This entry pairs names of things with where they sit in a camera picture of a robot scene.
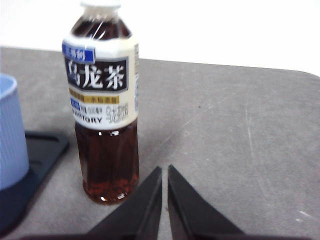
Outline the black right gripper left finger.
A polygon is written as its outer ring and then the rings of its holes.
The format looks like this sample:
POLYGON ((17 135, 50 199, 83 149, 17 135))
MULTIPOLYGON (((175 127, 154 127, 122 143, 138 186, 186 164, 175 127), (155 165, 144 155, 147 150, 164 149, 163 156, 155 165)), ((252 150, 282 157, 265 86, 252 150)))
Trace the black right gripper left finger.
POLYGON ((91 240, 156 240, 162 211, 162 169, 156 167, 117 209, 87 234, 91 240))

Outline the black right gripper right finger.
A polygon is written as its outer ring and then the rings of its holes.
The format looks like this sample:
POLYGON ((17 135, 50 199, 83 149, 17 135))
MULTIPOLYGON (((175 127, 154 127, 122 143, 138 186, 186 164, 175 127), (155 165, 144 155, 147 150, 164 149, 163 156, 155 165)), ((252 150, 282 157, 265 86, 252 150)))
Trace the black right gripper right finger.
POLYGON ((174 240, 229 240, 246 235, 204 200, 173 165, 168 167, 167 185, 174 240))

